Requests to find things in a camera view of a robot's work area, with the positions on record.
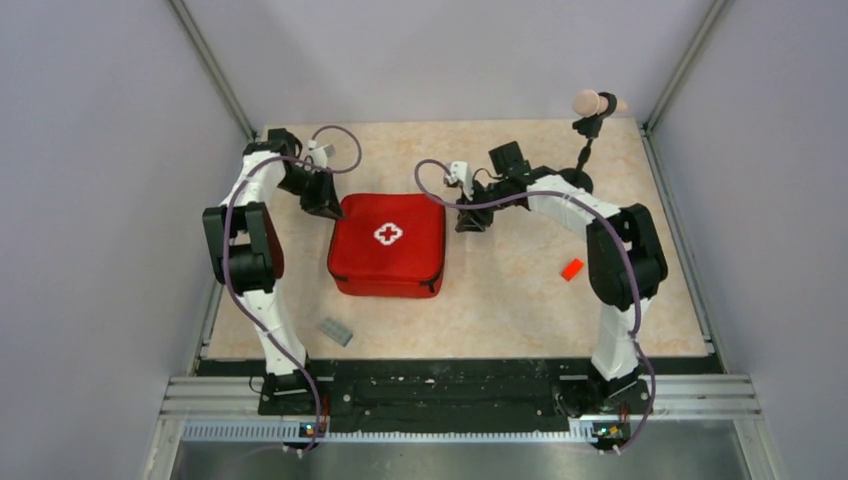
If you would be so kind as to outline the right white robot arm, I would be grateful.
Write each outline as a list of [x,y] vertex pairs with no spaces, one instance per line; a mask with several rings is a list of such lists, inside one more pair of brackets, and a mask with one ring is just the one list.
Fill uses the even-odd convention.
[[484,232],[497,211],[520,206],[557,221],[586,244],[590,286],[602,304],[601,330],[591,363],[599,375],[586,385],[589,404],[612,412],[627,397],[622,378],[638,367],[634,339],[642,316],[668,276],[651,212],[618,207],[573,183],[572,169],[532,167],[517,142],[489,153],[496,175],[484,185],[465,162],[452,162],[445,182],[457,187],[459,232]]

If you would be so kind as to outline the grey blue pill blister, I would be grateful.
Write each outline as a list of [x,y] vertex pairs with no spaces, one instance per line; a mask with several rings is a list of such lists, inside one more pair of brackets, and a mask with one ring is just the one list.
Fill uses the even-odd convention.
[[346,348],[354,337],[353,331],[348,326],[333,318],[323,319],[319,329],[327,338],[342,348]]

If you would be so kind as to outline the red black medicine kit bag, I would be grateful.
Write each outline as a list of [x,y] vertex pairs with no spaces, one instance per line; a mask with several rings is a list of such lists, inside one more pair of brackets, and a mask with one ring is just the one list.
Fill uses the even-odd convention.
[[424,194],[356,193],[343,198],[327,270],[350,296],[425,299],[442,285],[446,208]]

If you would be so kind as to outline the black microphone stand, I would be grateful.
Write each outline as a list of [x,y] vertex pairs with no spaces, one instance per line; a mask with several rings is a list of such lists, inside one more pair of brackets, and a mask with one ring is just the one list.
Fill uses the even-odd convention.
[[594,183],[585,171],[592,153],[592,145],[599,137],[604,121],[613,114],[627,113],[629,105],[610,92],[584,89],[575,96],[572,109],[579,116],[579,119],[572,123],[572,129],[585,138],[586,143],[578,154],[576,165],[560,170],[559,174],[572,186],[592,193]]

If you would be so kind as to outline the orange red block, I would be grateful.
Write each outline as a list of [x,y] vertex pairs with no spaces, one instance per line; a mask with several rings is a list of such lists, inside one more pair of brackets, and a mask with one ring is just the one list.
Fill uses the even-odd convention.
[[574,280],[584,268],[585,263],[580,258],[571,260],[561,271],[561,277],[570,282]]

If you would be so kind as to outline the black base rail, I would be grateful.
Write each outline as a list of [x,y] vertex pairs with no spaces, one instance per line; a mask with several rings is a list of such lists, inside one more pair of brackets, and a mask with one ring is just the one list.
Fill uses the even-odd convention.
[[266,375],[258,412],[324,420],[332,433],[564,432],[592,416],[650,411],[637,372],[604,381],[587,359],[314,360]]

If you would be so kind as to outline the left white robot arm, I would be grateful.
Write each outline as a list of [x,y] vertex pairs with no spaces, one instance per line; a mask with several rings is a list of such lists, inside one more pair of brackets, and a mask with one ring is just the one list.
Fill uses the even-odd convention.
[[321,144],[315,137],[301,142],[286,129],[274,129],[267,140],[245,147],[229,193],[202,214],[215,278],[253,324],[266,373],[272,377],[292,375],[304,367],[307,351],[283,299],[284,251],[269,207],[274,195],[285,191],[309,215],[343,218],[329,166],[334,154],[333,145]]

